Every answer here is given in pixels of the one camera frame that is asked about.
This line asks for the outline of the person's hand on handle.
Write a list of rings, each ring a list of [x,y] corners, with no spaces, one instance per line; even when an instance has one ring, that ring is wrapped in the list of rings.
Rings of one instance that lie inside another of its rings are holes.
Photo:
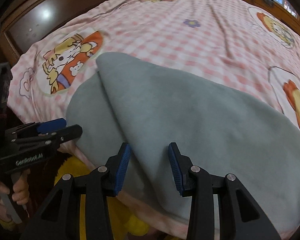
[[[30,170],[9,175],[6,183],[0,181],[0,224],[13,230],[28,217],[26,204],[29,202],[28,175]]]

